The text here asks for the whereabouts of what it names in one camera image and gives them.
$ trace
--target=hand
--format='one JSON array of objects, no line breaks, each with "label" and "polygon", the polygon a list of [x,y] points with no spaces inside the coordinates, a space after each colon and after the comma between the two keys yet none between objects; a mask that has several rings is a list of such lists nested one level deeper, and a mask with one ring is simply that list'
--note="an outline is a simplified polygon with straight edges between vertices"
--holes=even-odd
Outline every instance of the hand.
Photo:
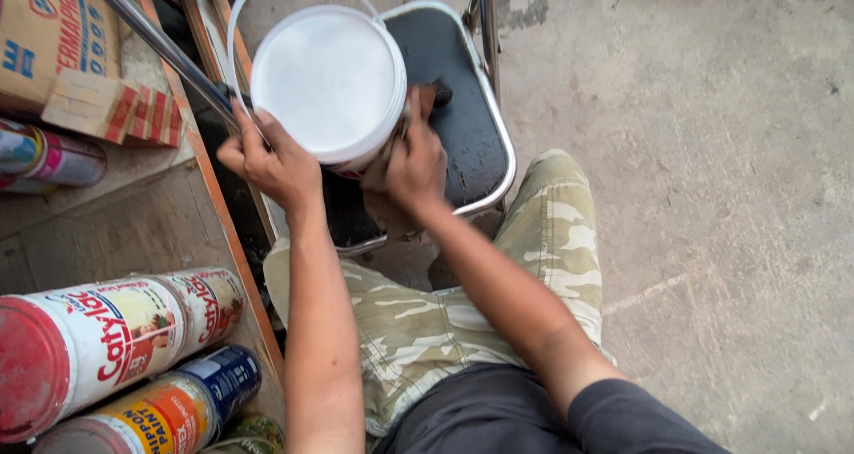
[{"label": "hand", "polygon": [[[289,224],[306,216],[323,216],[318,160],[297,144],[270,113],[255,111],[262,125],[262,138],[237,99],[231,99],[231,110],[241,137],[229,137],[219,146],[219,162],[281,205]],[[273,152],[267,151],[264,139]]]},{"label": "hand", "polygon": [[392,147],[385,185],[391,197],[415,218],[429,207],[445,204],[442,192],[447,155],[439,136],[423,118],[419,89],[411,89],[411,123],[407,135]]}]

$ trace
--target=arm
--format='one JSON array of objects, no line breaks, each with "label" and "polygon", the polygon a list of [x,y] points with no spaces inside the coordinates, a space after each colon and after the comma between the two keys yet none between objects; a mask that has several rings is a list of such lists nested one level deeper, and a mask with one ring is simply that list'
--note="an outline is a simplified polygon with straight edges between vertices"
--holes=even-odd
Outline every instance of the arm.
[{"label": "arm", "polygon": [[393,150],[386,184],[437,239],[472,303],[537,374],[560,412],[566,415],[572,399],[592,383],[625,379],[552,291],[454,216],[435,189],[441,153],[438,136],[413,111],[406,142]]},{"label": "arm", "polygon": [[217,156],[284,209],[291,232],[290,314],[284,357],[288,452],[357,452],[365,448],[359,342],[353,306],[335,246],[317,159],[263,111],[264,139],[240,104],[232,110],[241,138]]}]

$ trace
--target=blue paint can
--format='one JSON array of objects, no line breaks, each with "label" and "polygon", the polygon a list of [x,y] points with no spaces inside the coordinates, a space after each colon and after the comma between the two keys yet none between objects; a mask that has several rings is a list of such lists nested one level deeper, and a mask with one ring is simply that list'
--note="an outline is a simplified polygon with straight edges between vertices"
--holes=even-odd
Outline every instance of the blue paint can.
[{"label": "blue paint can", "polygon": [[225,346],[177,371],[198,379],[208,389],[216,408],[218,433],[262,388],[258,358],[243,346]]}]

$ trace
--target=white plastic bucket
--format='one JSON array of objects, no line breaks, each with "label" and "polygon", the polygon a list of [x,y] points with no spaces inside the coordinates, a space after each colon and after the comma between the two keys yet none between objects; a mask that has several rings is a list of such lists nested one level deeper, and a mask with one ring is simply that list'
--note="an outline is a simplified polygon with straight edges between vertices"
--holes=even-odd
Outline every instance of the white plastic bucket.
[{"label": "white plastic bucket", "polygon": [[[234,29],[245,2],[235,0],[228,23],[236,91]],[[407,95],[400,47],[373,5],[361,2],[372,17],[341,5],[285,17],[262,40],[250,83],[255,109],[270,112],[326,169],[356,179],[389,139]]]}]

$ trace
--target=black shirt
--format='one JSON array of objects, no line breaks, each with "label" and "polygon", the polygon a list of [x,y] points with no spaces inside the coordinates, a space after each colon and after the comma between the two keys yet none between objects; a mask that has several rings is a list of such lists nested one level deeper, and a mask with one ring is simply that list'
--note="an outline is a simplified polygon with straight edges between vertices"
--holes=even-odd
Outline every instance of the black shirt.
[{"label": "black shirt", "polygon": [[534,373],[476,364],[436,384],[374,454],[726,452],[631,382],[595,382],[565,421]]}]

